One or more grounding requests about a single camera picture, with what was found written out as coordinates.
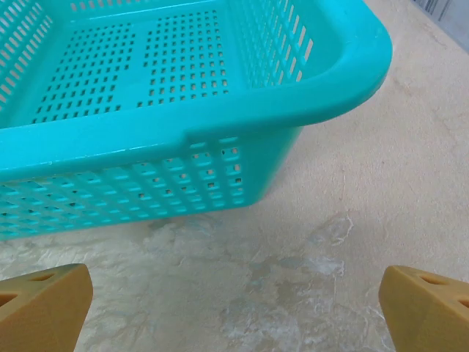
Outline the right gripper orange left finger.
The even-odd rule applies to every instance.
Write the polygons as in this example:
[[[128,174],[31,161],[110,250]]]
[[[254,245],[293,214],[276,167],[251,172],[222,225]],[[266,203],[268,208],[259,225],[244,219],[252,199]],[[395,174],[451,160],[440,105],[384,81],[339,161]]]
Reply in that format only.
[[[0,281],[0,352],[74,352],[93,297],[73,263]]]

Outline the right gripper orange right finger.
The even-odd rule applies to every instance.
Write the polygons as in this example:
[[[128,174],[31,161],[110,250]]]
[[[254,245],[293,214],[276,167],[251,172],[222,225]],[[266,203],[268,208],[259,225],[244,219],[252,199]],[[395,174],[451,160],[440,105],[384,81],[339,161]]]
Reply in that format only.
[[[469,283],[392,265],[378,298],[396,352],[469,352]]]

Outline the teal plastic basket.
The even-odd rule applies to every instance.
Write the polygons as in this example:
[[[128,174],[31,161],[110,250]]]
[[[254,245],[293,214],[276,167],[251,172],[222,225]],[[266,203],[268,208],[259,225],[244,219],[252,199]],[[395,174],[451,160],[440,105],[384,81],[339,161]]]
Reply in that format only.
[[[0,0],[0,241],[252,205],[392,51],[363,0]]]

